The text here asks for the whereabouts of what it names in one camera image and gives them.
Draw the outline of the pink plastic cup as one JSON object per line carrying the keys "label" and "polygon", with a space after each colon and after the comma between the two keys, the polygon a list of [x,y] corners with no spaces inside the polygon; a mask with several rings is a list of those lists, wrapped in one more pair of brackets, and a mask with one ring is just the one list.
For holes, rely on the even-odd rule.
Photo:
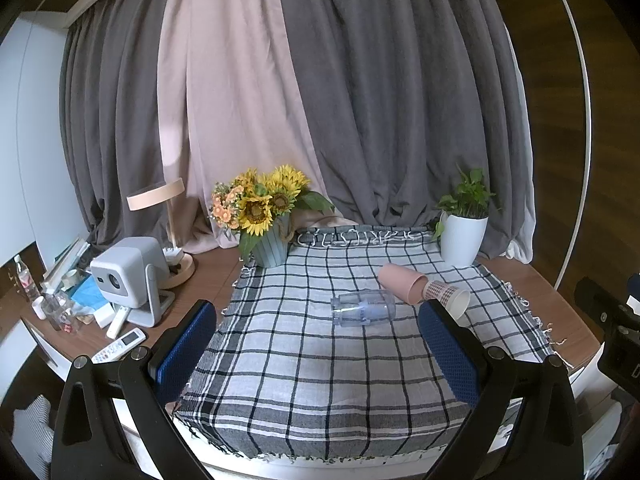
{"label": "pink plastic cup", "polygon": [[401,301],[416,306],[423,301],[428,278],[415,270],[387,263],[378,272],[378,282]]}

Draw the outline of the clear plastic cup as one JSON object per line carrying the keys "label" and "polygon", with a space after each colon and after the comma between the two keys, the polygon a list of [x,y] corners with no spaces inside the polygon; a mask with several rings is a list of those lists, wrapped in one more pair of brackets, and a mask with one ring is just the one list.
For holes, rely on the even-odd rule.
{"label": "clear plastic cup", "polygon": [[383,289],[341,294],[331,300],[331,310],[333,324],[341,327],[392,322],[396,316],[395,298]]}

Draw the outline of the pink curtain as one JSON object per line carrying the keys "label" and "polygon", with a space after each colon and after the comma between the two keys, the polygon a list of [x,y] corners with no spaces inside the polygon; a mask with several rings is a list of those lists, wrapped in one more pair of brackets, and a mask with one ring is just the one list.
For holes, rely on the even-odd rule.
{"label": "pink curtain", "polygon": [[216,183],[289,164],[326,192],[295,77],[281,0],[167,0],[157,62],[165,178],[191,254],[236,246],[209,220]]}

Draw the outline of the white projector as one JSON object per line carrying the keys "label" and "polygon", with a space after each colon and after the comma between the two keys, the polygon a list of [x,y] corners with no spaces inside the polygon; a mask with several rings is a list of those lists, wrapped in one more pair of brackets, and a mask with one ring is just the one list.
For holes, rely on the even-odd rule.
{"label": "white projector", "polygon": [[102,296],[113,307],[130,308],[126,322],[154,327],[175,299],[160,289],[169,269],[160,243],[149,236],[120,240],[90,263]]}

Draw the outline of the white plant pot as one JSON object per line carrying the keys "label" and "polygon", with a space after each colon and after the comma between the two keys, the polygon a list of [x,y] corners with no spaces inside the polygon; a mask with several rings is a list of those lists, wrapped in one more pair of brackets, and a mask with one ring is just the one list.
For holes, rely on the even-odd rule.
{"label": "white plant pot", "polygon": [[444,261],[455,268],[470,266],[480,251],[487,223],[487,218],[465,218],[444,212],[444,230],[440,236],[440,253]]}

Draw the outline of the houndstooth paper cup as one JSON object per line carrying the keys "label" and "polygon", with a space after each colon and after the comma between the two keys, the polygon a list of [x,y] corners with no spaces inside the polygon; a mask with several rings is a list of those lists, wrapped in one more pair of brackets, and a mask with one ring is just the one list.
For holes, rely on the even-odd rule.
{"label": "houndstooth paper cup", "polygon": [[471,294],[465,288],[440,281],[428,281],[423,289],[423,298],[437,300],[457,321],[469,307]]}

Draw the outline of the small white remote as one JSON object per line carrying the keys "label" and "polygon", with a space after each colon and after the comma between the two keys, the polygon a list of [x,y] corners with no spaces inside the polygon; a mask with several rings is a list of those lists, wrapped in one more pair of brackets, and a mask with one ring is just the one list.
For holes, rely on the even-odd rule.
{"label": "small white remote", "polygon": [[122,326],[124,326],[125,322],[127,321],[129,312],[130,308],[125,306],[118,306],[115,309],[114,318],[112,319],[112,322],[108,326],[106,332],[106,336],[108,339],[115,340],[119,337],[119,334],[122,331]]}

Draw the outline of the green potted plant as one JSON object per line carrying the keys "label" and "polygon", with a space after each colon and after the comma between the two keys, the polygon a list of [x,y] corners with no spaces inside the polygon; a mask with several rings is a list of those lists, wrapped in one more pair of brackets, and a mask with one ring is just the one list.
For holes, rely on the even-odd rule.
{"label": "green potted plant", "polygon": [[436,208],[440,217],[435,224],[434,237],[439,238],[445,232],[445,218],[452,216],[467,219],[484,219],[488,217],[491,199],[495,196],[488,190],[484,181],[482,168],[474,168],[464,172],[458,168],[460,182],[449,194],[443,195]]}

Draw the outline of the black white plaid cloth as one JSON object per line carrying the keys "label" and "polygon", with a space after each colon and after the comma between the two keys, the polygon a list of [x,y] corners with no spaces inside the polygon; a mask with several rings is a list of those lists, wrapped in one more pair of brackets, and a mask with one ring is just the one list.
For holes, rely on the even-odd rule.
{"label": "black white plaid cloth", "polygon": [[221,451],[248,458],[392,457],[447,444],[468,414],[428,350],[418,311],[333,323],[331,300],[378,287],[386,263],[471,295],[461,317],[486,347],[540,362],[548,336],[510,284],[481,264],[444,263],[423,228],[299,231],[282,266],[248,264],[183,390],[178,419]]}

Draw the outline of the sunflower bouquet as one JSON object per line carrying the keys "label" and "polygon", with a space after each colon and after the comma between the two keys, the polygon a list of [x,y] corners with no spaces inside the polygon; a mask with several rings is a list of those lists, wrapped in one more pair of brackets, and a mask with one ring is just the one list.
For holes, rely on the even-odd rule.
{"label": "sunflower bouquet", "polygon": [[306,174],[291,165],[265,174],[248,168],[228,183],[215,184],[210,218],[227,234],[239,237],[243,258],[254,256],[258,244],[276,232],[277,222],[294,210],[334,211],[333,204],[310,185]]}

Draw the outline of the light blue ribbed vase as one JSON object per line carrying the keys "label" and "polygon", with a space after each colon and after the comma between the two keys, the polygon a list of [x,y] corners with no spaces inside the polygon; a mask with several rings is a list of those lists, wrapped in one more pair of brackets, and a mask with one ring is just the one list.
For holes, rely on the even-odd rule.
{"label": "light blue ribbed vase", "polygon": [[262,268],[282,266],[288,256],[288,230],[290,215],[284,214],[273,220],[271,228],[258,240],[252,250],[254,260]]}

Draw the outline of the white remote control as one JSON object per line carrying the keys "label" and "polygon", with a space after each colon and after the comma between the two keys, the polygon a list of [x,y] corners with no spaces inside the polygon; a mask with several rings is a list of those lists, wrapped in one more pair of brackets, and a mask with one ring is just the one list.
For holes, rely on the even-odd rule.
{"label": "white remote control", "polygon": [[133,348],[142,344],[145,339],[145,332],[142,332],[140,328],[133,328],[128,333],[113,340],[99,352],[96,352],[91,358],[91,362],[93,362],[93,364],[103,364],[119,361]]}

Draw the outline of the clear plastic bottle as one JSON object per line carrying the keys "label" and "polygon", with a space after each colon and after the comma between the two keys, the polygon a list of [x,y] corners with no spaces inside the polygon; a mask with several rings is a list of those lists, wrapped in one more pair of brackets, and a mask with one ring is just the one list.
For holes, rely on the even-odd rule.
{"label": "clear plastic bottle", "polygon": [[28,266],[24,263],[21,255],[16,255],[14,257],[14,263],[16,267],[17,278],[21,283],[22,289],[30,302],[35,301],[39,296],[40,292],[38,287],[30,273]]}

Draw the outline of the grey curtain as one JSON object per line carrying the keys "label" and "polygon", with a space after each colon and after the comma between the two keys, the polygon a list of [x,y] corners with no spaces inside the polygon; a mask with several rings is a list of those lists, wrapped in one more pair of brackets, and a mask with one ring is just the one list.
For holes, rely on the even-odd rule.
{"label": "grey curtain", "polygon": [[[157,62],[167,0],[99,0],[70,26],[62,143],[91,241],[162,236],[163,205],[127,197],[166,180]],[[526,99],[495,0],[281,0],[295,77],[333,214],[296,226],[422,226],[482,168],[491,199],[480,250],[533,257]]]}

